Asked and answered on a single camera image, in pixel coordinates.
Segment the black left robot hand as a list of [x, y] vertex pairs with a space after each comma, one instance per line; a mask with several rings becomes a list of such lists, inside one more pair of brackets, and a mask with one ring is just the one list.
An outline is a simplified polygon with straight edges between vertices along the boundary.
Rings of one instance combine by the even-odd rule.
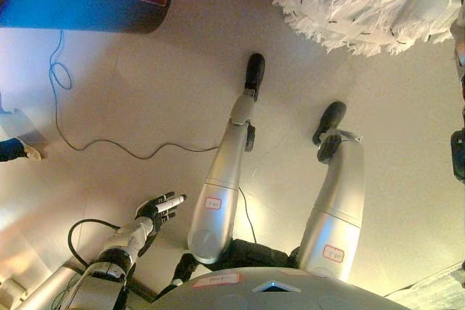
[[168, 192], [143, 203], [136, 211], [136, 219], [150, 219], [153, 223], [151, 234], [157, 234], [165, 222], [175, 217], [174, 210], [186, 199], [187, 195], [176, 196], [174, 192]]

